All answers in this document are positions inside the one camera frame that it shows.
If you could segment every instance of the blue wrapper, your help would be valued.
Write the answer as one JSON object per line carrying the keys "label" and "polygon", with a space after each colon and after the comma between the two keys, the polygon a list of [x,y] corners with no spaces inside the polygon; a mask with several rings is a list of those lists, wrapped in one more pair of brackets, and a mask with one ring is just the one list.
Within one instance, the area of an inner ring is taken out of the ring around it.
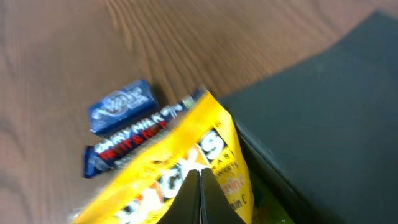
{"label": "blue wrapper", "polygon": [[155,111],[157,100],[146,80],[114,91],[88,109],[91,132],[108,136],[128,123]]}
{"label": "blue wrapper", "polygon": [[202,89],[197,89],[193,95],[184,98],[181,102],[165,106],[160,111],[114,133],[95,146],[87,146],[83,176],[92,178],[115,168],[118,160],[155,136],[160,130],[165,129],[178,114],[189,110],[200,99],[203,92]]}

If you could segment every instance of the snack bag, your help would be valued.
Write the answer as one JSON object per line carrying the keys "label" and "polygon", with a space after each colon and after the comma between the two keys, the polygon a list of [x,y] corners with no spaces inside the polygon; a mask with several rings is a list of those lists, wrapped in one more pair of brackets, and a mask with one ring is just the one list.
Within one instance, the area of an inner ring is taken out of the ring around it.
{"label": "snack bag", "polygon": [[206,91],[156,144],[142,150],[72,223],[157,223],[192,169],[209,167],[236,213],[254,199],[231,115]]}

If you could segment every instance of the wood grain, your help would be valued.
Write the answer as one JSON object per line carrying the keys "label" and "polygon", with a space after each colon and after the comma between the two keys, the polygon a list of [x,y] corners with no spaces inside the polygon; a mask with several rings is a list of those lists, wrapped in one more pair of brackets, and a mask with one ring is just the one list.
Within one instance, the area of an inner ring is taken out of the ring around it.
{"label": "wood grain", "polygon": [[398,17],[394,0],[0,0],[0,223],[67,223],[107,183],[83,179],[81,157],[100,140],[86,108],[113,90],[227,95],[378,8]]}

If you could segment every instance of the chocolate wrapper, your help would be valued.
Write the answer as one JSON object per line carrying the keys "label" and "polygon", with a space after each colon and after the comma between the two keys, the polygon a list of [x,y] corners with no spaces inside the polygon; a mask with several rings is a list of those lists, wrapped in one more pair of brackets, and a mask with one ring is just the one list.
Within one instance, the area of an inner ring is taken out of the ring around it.
{"label": "chocolate wrapper", "polygon": [[198,89],[181,102],[165,106],[160,111],[116,132],[95,146],[87,146],[83,176],[92,178],[115,168],[117,161],[155,136],[160,130],[165,129],[180,113],[189,110],[202,94],[203,90]]}
{"label": "chocolate wrapper", "polygon": [[156,111],[157,100],[146,80],[114,91],[88,109],[91,132],[108,136],[130,122]]}

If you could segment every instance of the black object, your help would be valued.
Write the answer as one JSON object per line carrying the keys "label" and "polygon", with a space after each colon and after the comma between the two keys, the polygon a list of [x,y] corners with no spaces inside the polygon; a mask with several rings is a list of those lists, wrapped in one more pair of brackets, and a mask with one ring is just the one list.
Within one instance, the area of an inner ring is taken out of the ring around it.
{"label": "black object", "polygon": [[211,169],[203,169],[200,174],[202,223],[244,224],[241,217],[232,209]]}
{"label": "black object", "polygon": [[397,21],[375,13],[326,52],[221,103],[249,168],[295,222],[396,222]]}
{"label": "black object", "polygon": [[200,223],[200,175],[199,171],[191,170],[174,201],[158,224],[168,223]]}
{"label": "black object", "polygon": [[191,170],[158,224],[244,224],[231,208],[211,169]]}

